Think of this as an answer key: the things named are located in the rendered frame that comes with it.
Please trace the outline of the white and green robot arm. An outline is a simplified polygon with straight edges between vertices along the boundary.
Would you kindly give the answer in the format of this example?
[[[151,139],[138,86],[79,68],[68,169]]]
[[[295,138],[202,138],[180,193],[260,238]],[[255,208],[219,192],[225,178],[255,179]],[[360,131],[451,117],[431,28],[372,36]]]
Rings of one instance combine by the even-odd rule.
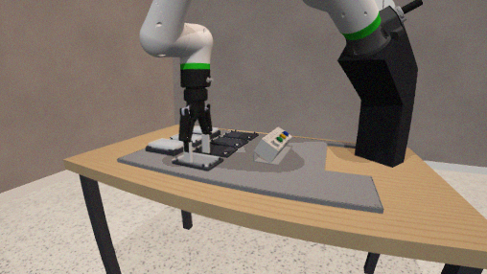
[[[405,14],[423,5],[422,0],[414,0],[402,8],[388,6],[379,11],[375,0],[302,1],[331,16],[352,57],[372,56],[392,36],[405,34]],[[153,57],[180,57],[181,87],[205,89],[213,81],[209,79],[213,37],[205,27],[185,23],[192,2],[153,0],[139,39],[143,49]]]

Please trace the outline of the grey button panel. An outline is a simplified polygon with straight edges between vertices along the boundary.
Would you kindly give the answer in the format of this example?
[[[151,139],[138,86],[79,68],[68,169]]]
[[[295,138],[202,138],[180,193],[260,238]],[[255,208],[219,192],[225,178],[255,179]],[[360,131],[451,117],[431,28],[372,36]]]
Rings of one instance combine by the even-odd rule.
[[[284,147],[278,155],[277,153],[287,143],[287,141],[290,140],[291,137],[291,135],[278,126],[267,136],[262,138],[258,146],[254,149],[253,162],[279,165],[291,147]],[[275,156],[276,158],[274,159]]]

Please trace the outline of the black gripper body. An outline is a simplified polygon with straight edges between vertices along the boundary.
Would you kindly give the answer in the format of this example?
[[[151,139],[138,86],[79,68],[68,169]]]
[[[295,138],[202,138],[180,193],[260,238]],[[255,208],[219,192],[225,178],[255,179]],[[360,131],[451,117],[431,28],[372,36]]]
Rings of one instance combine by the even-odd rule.
[[[195,116],[195,111],[197,107],[205,107],[204,101],[207,101],[207,99],[207,89],[184,89],[184,101],[187,102],[186,107],[190,105],[190,117]]]

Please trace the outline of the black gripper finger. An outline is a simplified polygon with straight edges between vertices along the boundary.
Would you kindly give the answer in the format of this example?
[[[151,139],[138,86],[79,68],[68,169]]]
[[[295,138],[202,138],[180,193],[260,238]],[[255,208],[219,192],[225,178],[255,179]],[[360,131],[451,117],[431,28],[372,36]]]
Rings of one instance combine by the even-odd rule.
[[[193,162],[193,154],[192,154],[192,134],[194,130],[195,121],[197,120],[197,115],[199,113],[199,107],[196,108],[194,118],[190,117],[189,106],[185,108],[180,108],[180,123],[179,123],[179,135],[178,140],[183,141],[183,149],[184,149],[184,162]]]
[[[202,131],[202,152],[210,153],[210,135],[212,134],[212,122],[210,114],[210,104],[200,107],[201,117],[198,117],[198,122]],[[205,131],[206,130],[206,131]]]

